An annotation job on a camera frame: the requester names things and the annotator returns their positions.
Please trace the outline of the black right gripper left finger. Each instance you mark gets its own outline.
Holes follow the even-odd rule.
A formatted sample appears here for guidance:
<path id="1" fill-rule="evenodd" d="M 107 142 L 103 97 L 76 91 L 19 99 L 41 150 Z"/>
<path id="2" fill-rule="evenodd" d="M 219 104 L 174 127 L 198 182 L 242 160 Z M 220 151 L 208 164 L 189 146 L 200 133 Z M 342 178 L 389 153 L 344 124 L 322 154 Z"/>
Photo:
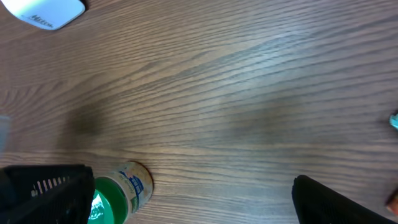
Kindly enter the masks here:
<path id="1" fill-rule="evenodd" d="M 1 224 L 87 224 L 94 191 L 82 164 L 3 167 Z"/>

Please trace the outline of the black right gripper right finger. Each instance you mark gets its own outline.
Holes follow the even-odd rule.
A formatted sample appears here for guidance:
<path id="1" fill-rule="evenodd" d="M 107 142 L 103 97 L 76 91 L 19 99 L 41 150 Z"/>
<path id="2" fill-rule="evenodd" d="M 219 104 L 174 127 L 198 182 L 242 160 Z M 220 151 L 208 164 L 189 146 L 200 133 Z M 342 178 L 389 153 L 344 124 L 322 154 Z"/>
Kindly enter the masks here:
<path id="1" fill-rule="evenodd" d="M 306 175 L 294 179 L 292 200 L 300 224 L 397 224 Z"/>

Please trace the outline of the green capped bottle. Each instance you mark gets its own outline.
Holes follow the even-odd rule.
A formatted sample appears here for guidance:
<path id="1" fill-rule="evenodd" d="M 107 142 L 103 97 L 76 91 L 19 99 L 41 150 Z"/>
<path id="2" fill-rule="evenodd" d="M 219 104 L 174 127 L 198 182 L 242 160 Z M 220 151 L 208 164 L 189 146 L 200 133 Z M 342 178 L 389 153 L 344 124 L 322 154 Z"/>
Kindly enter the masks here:
<path id="1" fill-rule="evenodd" d="M 88 224 L 125 224 L 149 201 L 153 188 L 150 172 L 135 161 L 96 177 Z"/>

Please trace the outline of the orange snack packet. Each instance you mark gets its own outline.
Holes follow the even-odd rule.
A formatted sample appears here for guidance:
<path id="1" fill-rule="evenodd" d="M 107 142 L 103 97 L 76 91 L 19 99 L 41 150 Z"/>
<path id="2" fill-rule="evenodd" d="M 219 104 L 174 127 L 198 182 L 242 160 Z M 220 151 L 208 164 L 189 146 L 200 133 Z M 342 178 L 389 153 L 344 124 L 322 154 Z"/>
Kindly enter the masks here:
<path id="1" fill-rule="evenodd" d="M 386 208 L 393 213 L 395 216 L 398 216 L 398 190 L 395 189 L 393 193 L 389 196 L 386 201 Z"/>

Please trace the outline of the teal snack packet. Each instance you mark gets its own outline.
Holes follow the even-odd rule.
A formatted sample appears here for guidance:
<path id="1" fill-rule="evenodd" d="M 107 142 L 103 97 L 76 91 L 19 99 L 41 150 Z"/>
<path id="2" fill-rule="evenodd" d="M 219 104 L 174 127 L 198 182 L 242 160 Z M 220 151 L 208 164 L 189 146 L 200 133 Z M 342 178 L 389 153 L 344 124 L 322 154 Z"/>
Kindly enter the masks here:
<path id="1" fill-rule="evenodd" d="M 398 114 L 391 115 L 389 118 L 389 123 L 393 128 L 398 129 Z"/>

